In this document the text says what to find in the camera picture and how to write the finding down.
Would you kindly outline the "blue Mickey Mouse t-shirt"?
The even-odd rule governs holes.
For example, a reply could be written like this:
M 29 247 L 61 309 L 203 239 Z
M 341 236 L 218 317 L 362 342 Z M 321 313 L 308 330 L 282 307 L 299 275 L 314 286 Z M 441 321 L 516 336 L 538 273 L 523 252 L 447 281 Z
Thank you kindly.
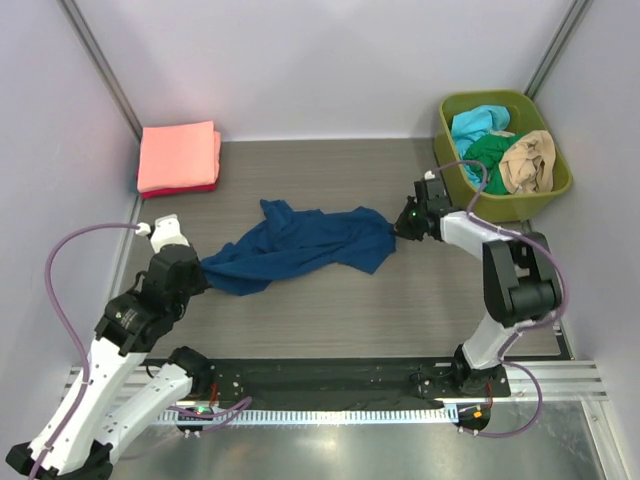
M 260 207 L 259 224 L 201 260 L 213 288 L 251 295 L 334 263 L 372 275 L 396 251 L 391 223 L 370 208 L 325 213 L 265 199 Z

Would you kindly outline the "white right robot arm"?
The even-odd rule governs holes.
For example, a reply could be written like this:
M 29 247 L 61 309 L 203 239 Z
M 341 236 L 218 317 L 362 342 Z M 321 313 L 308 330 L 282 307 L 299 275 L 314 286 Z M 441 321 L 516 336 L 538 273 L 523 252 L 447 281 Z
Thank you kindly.
M 429 173 L 414 183 L 393 231 L 407 240 L 428 236 L 481 261 L 485 314 L 457 347 L 450 381 L 464 396 L 484 393 L 517 338 L 561 306 L 563 292 L 546 238 L 504 230 L 454 207 L 442 180 Z

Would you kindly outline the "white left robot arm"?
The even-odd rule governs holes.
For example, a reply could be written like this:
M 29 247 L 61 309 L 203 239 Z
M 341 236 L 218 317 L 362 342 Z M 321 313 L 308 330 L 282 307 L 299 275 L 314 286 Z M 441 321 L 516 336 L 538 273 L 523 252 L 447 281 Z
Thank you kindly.
M 146 386 L 110 409 L 156 342 L 184 316 L 189 300 L 206 288 L 191 245 L 159 249 L 133 288 L 107 303 L 87 367 L 41 433 L 11 447 L 7 464 L 32 479 L 106 479 L 122 451 L 160 413 L 185 397 L 204 398 L 212 387 L 210 362 L 183 346 Z

